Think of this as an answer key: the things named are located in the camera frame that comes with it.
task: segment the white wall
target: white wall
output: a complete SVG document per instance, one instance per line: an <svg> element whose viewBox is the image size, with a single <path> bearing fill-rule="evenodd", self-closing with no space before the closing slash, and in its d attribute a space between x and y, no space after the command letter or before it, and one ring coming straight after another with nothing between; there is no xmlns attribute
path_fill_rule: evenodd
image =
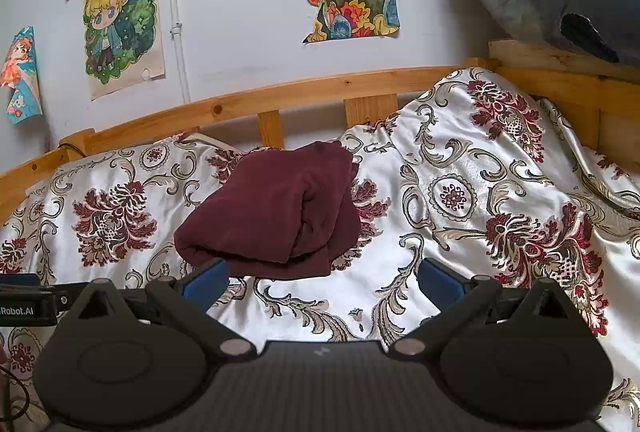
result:
<svg viewBox="0 0 640 432"><path fill-rule="evenodd" d="M397 38L302 44L314 9L305 0L178 0L192 100L293 79L400 66L449 65L486 52L503 36L476 0L398 0ZM160 0L166 77L90 100L84 74L83 0L0 0L0 53L33 25L47 123L11 126L0 110L0 173L36 157L50 137L104 129L182 102L168 0ZM0 91L0 108L10 91ZM336 135L344 114L328 107L312 117L313 136ZM309 139L306 112L284 118L287 146ZM243 122L215 134L250 145L257 128Z"/></svg>

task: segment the wooden post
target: wooden post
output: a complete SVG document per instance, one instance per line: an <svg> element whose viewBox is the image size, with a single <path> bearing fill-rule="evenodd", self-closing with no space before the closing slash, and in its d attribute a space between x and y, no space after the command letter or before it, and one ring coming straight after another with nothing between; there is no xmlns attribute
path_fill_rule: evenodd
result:
<svg viewBox="0 0 640 432"><path fill-rule="evenodd" d="M598 150L600 136L600 110L586 108L567 101L554 101L565 119L571 123L580 143L592 150Z"/></svg>
<svg viewBox="0 0 640 432"><path fill-rule="evenodd" d="M357 97L344 100L344 111L347 115L347 127L356 125L373 125L376 121L386 119L389 114L398 110L398 96L384 94L380 96Z"/></svg>
<svg viewBox="0 0 640 432"><path fill-rule="evenodd" d="M280 113L277 110L260 112L258 114L258 124L260 125L260 136L262 136L263 145L266 147L284 148Z"/></svg>

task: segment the blonde cartoon boy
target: blonde cartoon boy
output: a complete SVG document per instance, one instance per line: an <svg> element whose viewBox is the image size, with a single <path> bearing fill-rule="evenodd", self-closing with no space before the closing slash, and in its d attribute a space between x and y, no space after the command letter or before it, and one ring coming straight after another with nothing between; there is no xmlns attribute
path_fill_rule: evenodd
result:
<svg viewBox="0 0 640 432"><path fill-rule="evenodd" d="M86 0L84 15L97 32L88 40L89 60L97 74L103 67L113 68L115 57L122 52L122 40L114 22L129 0Z"/></svg>

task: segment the white pipe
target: white pipe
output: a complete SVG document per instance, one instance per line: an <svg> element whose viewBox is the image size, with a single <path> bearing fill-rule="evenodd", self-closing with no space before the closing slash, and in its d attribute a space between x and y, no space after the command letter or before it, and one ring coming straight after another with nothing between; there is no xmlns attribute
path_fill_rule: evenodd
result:
<svg viewBox="0 0 640 432"><path fill-rule="evenodd" d="M187 81L187 68L184 64L184 51L182 49L182 24L178 14L178 0L169 0L171 5L171 37L174 40L175 58L178 62L178 79L182 90L182 102L191 103L189 83Z"/></svg>

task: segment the anime character drawing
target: anime character drawing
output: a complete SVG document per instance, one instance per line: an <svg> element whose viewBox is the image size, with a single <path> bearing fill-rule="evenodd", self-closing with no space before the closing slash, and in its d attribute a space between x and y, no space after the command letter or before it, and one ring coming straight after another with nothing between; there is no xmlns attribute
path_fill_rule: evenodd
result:
<svg viewBox="0 0 640 432"><path fill-rule="evenodd" d="M116 80L124 82L124 70L152 50L159 53L162 68L154 73L155 67L150 62L146 62L145 67L151 70L152 76L164 73L161 43L156 36L156 13L156 0L86 0L87 75L97 78L97 84L109 83L111 90L117 86Z"/></svg>
<svg viewBox="0 0 640 432"><path fill-rule="evenodd" d="M0 86L14 89L14 95L6 110L7 117L13 125L28 117L42 114L33 28L24 28L14 38L2 66Z"/></svg>
<svg viewBox="0 0 640 432"><path fill-rule="evenodd" d="M106 67L113 69L116 56L123 51L122 39L115 28L115 21L129 0L86 0L84 16L91 18L94 36L87 41L89 61L95 74Z"/></svg>

